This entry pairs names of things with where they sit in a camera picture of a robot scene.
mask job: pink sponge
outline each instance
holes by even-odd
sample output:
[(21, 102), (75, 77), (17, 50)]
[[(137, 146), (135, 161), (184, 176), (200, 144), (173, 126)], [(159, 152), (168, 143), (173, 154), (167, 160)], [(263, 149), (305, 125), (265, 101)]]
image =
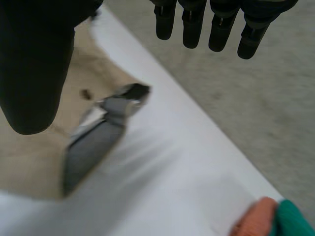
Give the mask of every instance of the pink sponge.
[(278, 203), (263, 197), (234, 226), (230, 236), (268, 236)]

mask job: white sheet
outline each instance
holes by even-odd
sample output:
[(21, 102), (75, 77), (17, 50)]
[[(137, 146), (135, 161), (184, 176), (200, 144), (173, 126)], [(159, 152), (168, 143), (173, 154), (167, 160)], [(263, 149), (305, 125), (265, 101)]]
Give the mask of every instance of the white sheet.
[(1, 236), (225, 236), (249, 204), (281, 195), (109, 12), (98, 43), (153, 86), (122, 144), (61, 203), (0, 195)]

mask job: dark stain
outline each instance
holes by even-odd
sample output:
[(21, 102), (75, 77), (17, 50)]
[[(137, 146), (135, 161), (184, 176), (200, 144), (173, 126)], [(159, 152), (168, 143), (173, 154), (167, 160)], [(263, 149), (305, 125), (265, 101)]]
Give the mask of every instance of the dark stain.
[(223, 94), (221, 92), (215, 92), (214, 94), (211, 95), (211, 97), (214, 100), (220, 100), (222, 98)]
[(81, 93), (81, 96), (82, 96), (82, 98), (83, 98), (84, 100), (90, 101), (90, 100), (92, 100), (92, 98), (93, 98), (92, 93), (91, 93), (88, 89), (83, 89), (83, 90), (81, 90), (80, 93)]

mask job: black robotic finger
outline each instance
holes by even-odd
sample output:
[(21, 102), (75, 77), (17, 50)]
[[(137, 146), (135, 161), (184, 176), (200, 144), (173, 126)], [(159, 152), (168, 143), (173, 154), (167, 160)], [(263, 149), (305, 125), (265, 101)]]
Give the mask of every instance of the black robotic finger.
[(241, 8), (245, 13), (246, 25), (238, 47), (238, 56), (243, 59), (252, 58), (270, 23), (296, 3), (297, 0), (242, 0)]
[(168, 40), (173, 31), (177, 0), (151, 0), (151, 2), (155, 5), (157, 37)]
[(214, 52), (221, 52), (230, 36), (236, 15), (240, 9), (237, 0), (210, 0), (214, 12), (209, 48)]
[(254, 56), (270, 23), (278, 16), (279, 14), (272, 17), (256, 18), (245, 14), (246, 25), (242, 32), (242, 39), (237, 50), (237, 54), (240, 58), (250, 59)]
[(207, 0), (179, 0), (178, 2), (184, 8), (182, 16), (184, 25), (183, 44), (185, 47), (192, 49), (197, 47), (200, 40)]
[(73, 27), (102, 1), (32, 2), (0, 1), (0, 106), (11, 127), (25, 135), (53, 122), (72, 56)]

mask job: black rubber fingertip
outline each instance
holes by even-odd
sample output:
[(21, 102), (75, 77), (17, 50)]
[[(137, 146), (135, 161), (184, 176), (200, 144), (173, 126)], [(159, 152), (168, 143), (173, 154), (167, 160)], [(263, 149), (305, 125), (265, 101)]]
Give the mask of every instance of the black rubber fingertip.
[(201, 28), (194, 26), (184, 26), (183, 45), (187, 48), (194, 49), (198, 46), (200, 40)]
[(212, 26), (209, 38), (209, 48), (214, 52), (221, 52), (226, 46), (229, 35), (230, 31), (220, 30)]
[(255, 55), (257, 48), (258, 46), (249, 45), (245, 43), (244, 40), (241, 40), (238, 46), (237, 55), (242, 59), (251, 59)]
[(157, 37), (161, 40), (168, 40), (172, 36), (174, 21), (163, 19), (157, 16)]

